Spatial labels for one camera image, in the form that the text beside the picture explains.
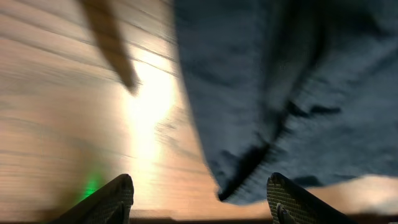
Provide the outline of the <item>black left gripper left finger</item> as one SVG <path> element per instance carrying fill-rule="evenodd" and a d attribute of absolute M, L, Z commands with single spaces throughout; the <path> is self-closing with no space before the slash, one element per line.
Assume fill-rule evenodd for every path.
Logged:
<path fill-rule="evenodd" d="M 49 224 L 129 224 L 131 176 L 121 174 Z"/>

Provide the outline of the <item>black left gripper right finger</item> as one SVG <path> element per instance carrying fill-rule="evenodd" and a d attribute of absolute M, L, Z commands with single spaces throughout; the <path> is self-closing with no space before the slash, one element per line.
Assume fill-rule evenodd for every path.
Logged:
<path fill-rule="evenodd" d="M 356 224 L 278 172 L 267 180 L 267 201 L 273 224 Z"/>

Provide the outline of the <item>navy blue shorts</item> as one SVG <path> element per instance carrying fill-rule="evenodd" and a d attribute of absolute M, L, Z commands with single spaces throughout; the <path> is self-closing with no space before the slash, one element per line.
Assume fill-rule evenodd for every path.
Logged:
<path fill-rule="evenodd" d="M 179 0 L 175 30 L 222 202 L 397 175 L 397 0 Z"/>

